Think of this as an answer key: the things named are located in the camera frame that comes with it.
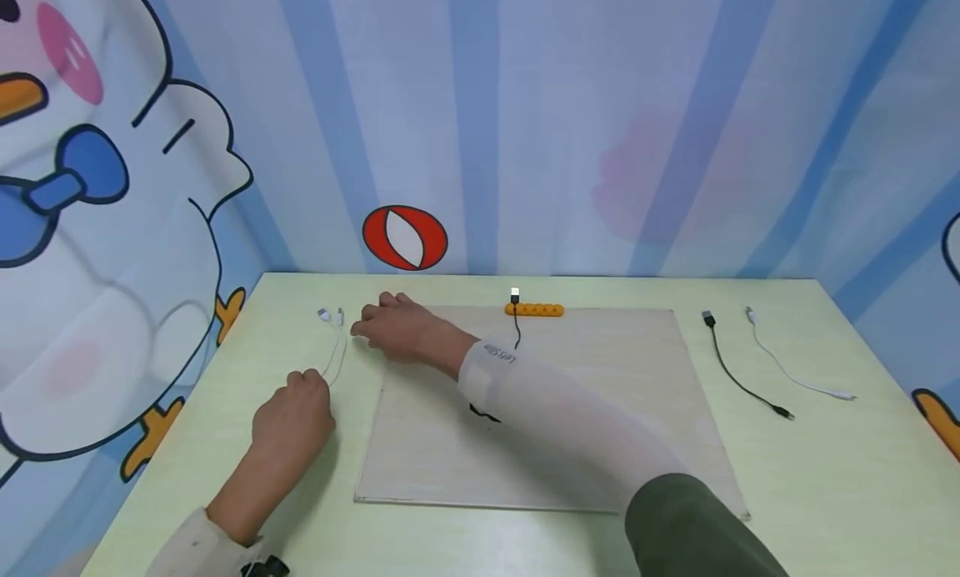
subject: orange duck foot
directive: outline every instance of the orange duck foot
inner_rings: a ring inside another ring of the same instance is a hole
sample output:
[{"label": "orange duck foot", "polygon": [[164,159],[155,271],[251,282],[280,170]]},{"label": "orange duck foot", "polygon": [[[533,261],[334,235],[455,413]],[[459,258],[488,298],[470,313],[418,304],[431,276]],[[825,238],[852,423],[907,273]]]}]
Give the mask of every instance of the orange duck foot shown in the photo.
[{"label": "orange duck foot", "polygon": [[223,343],[227,334],[233,326],[233,323],[240,316],[240,310],[247,300],[247,290],[242,287],[235,288],[233,293],[227,299],[227,304],[223,304],[220,295],[217,295],[216,308],[214,309],[217,319],[220,319],[220,332],[217,333],[217,345]]},{"label": "orange duck foot", "polygon": [[927,422],[937,432],[953,456],[960,459],[960,423],[939,395],[929,389],[914,389],[913,401],[927,418]]},{"label": "orange duck foot", "polygon": [[130,481],[141,467],[150,462],[150,458],[157,453],[160,442],[167,435],[170,425],[174,424],[181,410],[183,410],[183,398],[177,398],[171,402],[166,412],[157,405],[153,405],[143,417],[140,417],[144,434],[122,462],[120,468],[122,480]]}]

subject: black cable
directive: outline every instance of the black cable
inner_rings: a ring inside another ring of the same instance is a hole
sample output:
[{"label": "black cable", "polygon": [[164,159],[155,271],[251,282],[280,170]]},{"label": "black cable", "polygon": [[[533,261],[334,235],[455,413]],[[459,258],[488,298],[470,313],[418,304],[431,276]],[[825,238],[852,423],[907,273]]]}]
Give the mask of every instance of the black cable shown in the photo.
[{"label": "black cable", "polygon": [[[520,333],[520,323],[517,320],[517,304],[519,303],[519,301],[520,301],[519,295],[511,295],[510,304],[513,305],[513,327],[517,330],[517,342],[513,344],[513,349],[519,348],[520,339],[523,338],[523,333]],[[478,407],[474,406],[473,404],[470,404],[470,412],[474,413],[478,417],[490,419],[494,423],[500,423],[500,419],[498,419],[497,417],[494,417],[493,414],[487,414],[485,412],[482,412]]]},{"label": "black cable", "polygon": [[523,337],[523,333],[520,333],[520,323],[517,321],[517,303],[513,303],[513,326],[517,329],[517,342],[513,344],[513,349],[517,349],[520,345],[520,339]]},{"label": "black cable", "polygon": [[716,324],[718,322],[716,322],[716,319],[713,317],[713,314],[710,314],[710,311],[703,312],[702,316],[703,316],[703,322],[710,328],[710,336],[713,337],[713,350],[717,354],[717,360],[720,361],[720,366],[722,367],[722,371],[724,371],[724,373],[726,373],[727,376],[730,377],[730,379],[735,384],[737,384],[737,387],[739,387],[740,389],[743,389],[743,391],[746,392],[747,394],[750,394],[754,398],[760,400],[760,402],[763,402],[765,405],[770,407],[770,410],[781,415],[781,417],[784,417],[785,419],[793,420],[794,419],[793,414],[790,413],[788,409],[785,409],[783,406],[777,406],[776,404],[770,403],[762,396],[754,394],[753,392],[750,391],[750,389],[743,387],[743,384],[737,381],[737,377],[734,377],[730,369],[727,368],[727,363],[723,361],[723,355],[720,354],[720,343],[718,342],[718,332],[716,331]]}]

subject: orange beak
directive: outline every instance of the orange beak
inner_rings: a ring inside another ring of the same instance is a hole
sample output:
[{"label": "orange beak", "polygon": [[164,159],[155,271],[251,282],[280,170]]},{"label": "orange beak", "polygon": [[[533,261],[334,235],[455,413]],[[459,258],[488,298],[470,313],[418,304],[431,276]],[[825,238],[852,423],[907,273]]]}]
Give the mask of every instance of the orange beak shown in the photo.
[{"label": "orange beak", "polygon": [[43,110],[48,99],[46,87],[33,75],[0,75],[0,127]]}]

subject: white sleeve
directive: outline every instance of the white sleeve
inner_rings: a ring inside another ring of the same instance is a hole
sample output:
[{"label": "white sleeve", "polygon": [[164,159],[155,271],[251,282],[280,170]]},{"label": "white sleeve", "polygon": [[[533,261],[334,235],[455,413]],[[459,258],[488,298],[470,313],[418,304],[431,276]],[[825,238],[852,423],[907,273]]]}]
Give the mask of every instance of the white sleeve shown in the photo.
[{"label": "white sleeve", "polygon": [[260,560],[261,547],[260,539],[248,548],[235,543],[198,508],[160,548],[147,577],[238,577]]},{"label": "white sleeve", "polygon": [[562,371],[491,341],[460,368],[465,398],[527,437],[598,470],[621,512],[646,483],[688,470],[657,434]]}]

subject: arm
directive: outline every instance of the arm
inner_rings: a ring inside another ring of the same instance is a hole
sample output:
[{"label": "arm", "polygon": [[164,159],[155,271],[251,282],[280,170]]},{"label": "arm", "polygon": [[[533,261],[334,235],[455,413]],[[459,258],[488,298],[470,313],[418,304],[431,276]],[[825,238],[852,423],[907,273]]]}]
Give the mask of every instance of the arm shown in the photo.
[{"label": "arm", "polygon": [[444,322],[404,294],[381,294],[353,334],[391,360],[422,362],[539,444],[607,477],[644,577],[784,576],[756,535],[690,476],[656,434],[562,370]]},{"label": "arm", "polygon": [[253,442],[206,509],[196,509],[153,558],[147,576],[235,577],[263,559],[260,529],[323,451],[336,421],[314,369],[287,375],[253,417]]}]

